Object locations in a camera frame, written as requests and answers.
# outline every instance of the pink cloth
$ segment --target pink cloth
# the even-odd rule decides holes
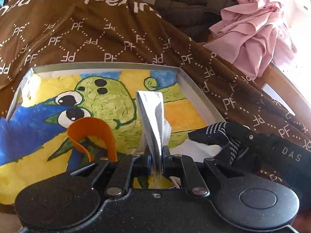
[[[297,53],[279,2],[237,0],[222,9],[222,21],[210,27],[215,40],[203,45],[232,63],[251,79],[261,77],[270,61],[292,65]]]

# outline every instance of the painting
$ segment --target painting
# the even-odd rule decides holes
[[[206,126],[181,91],[175,71],[123,70],[37,80],[36,93],[23,100],[9,122],[0,120],[3,204],[13,203],[18,192],[32,183],[88,162],[66,134],[68,126],[79,118],[100,118],[110,126],[119,160],[139,147],[143,127],[137,90],[163,94],[164,117],[172,127],[170,148],[182,144],[189,131]],[[79,142],[95,158],[107,155],[105,143],[97,137]],[[134,184],[142,186],[137,180]],[[162,180],[162,187],[169,185],[168,180]]]

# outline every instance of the green cartoon creature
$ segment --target green cartoon creature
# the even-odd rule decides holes
[[[158,81],[152,77],[144,80],[144,85],[149,91],[158,88],[158,84]],[[177,83],[157,90],[157,92],[163,93],[164,103],[186,98]],[[119,156],[131,153],[133,149],[139,147],[142,123],[137,111],[136,100],[132,99],[124,84],[118,80],[90,76],[82,79],[74,91],[63,92],[45,104],[71,107],[45,120],[48,123],[58,124],[65,128],[82,117],[93,116],[104,120],[112,130]],[[173,133],[170,138],[171,146],[181,144],[188,136],[187,133]],[[80,143],[83,145],[86,143],[85,148],[93,155],[96,155],[101,149],[91,143],[88,138],[84,138]],[[67,138],[58,150],[48,158],[48,161],[73,148]]]

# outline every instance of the black dot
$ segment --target black dot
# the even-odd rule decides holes
[[[73,95],[64,95],[58,99],[58,104],[61,106],[75,106],[76,103],[76,99]]]
[[[98,92],[98,94],[104,95],[108,92],[108,90],[105,88],[99,88],[99,89],[97,89],[97,92]]]
[[[97,79],[94,81],[95,85],[98,87],[104,87],[107,85],[107,81],[103,80],[103,79]]]
[[[66,116],[71,121],[76,121],[82,117],[84,117],[84,112],[80,108],[71,108],[66,110]]]

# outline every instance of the metal screw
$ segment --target metal screw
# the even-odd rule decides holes
[[[106,191],[107,194],[109,195],[113,195],[113,196],[116,196],[116,195],[119,195],[122,193],[122,190],[118,187],[110,187],[107,189]]]
[[[194,187],[192,188],[192,192],[196,195],[204,195],[207,194],[207,189],[204,187]]]
[[[161,198],[161,194],[159,194],[159,193],[154,193],[152,196],[153,196],[154,198]]]

